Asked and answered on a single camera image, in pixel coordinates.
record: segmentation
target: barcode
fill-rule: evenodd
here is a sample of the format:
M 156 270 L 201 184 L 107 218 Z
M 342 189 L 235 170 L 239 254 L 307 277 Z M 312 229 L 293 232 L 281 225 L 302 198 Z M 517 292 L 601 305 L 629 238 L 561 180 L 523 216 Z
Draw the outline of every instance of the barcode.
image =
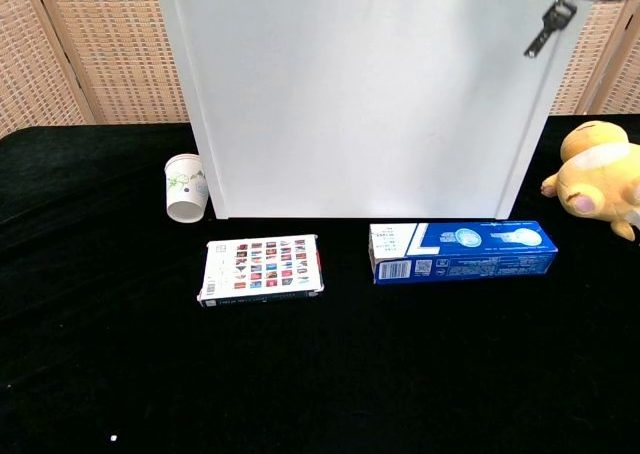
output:
M 383 262 L 380 279 L 402 279 L 411 275 L 411 261 Z
M 431 259 L 427 259 L 426 261 L 416 261 L 416 272 L 420 274 L 431 274 Z

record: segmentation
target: key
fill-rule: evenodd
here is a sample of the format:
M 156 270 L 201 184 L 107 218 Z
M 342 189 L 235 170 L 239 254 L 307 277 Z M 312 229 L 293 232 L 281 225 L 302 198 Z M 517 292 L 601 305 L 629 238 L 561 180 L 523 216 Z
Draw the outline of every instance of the key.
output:
M 577 11 L 577 6 L 570 2 L 566 0 L 556 0 L 542 16 L 542 30 L 529 47 L 527 47 L 527 50 L 524 51 L 524 55 L 529 58 L 537 57 L 551 35 L 567 27 Z

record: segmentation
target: cup rim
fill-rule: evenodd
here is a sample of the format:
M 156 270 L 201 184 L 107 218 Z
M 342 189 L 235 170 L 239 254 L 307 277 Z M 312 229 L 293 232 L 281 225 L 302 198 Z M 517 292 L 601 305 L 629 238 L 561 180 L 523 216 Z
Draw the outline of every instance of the cup rim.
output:
M 178 154 L 176 156 L 173 156 L 171 159 L 167 161 L 167 163 L 164 165 L 164 172 L 167 172 L 169 165 L 173 164 L 176 161 L 180 161 L 182 159 L 191 159 L 193 161 L 200 162 L 200 156 L 198 156 L 197 154 L 189 154 L 189 153 Z

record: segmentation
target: stuffed animal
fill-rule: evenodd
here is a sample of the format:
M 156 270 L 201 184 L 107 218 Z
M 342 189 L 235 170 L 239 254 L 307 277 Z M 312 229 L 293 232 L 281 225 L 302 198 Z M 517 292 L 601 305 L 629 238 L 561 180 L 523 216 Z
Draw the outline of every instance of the stuffed animal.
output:
M 564 139 L 560 157 L 564 164 L 542 183 L 542 194 L 558 196 L 574 216 L 610 222 L 633 241 L 631 225 L 640 229 L 640 146 L 620 126 L 589 121 Z

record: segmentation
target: paper cup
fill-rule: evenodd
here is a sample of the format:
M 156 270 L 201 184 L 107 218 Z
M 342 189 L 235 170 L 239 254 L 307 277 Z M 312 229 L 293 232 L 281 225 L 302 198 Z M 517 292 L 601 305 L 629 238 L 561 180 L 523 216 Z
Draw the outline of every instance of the paper cup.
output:
M 178 154 L 164 166 L 167 178 L 167 215 L 174 221 L 198 222 L 209 198 L 200 157 Z

